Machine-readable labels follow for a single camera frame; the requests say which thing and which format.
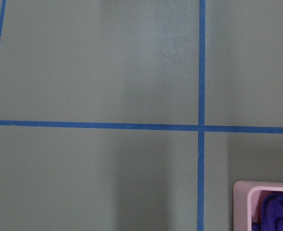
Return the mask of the pink plastic bin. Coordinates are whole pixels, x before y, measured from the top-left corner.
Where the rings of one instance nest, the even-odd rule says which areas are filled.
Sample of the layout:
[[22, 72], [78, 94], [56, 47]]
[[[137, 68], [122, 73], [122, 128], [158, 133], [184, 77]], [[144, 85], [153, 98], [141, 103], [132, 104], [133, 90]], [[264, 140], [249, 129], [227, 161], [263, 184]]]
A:
[[266, 196], [283, 192], [283, 183], [238, 181], [233, 186], [233, 230], [251, 231], [261, 219], [261, 205]]

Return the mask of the purple cloth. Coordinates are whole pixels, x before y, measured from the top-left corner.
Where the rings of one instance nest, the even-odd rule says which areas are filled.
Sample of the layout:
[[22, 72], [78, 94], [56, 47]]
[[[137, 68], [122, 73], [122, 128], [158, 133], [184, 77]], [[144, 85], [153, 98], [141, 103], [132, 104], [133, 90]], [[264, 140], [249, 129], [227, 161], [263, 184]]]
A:
[[260, 222], [252, 222], [252, 231], [283, 231], [283, 192], [267, 195], [261, 204]]

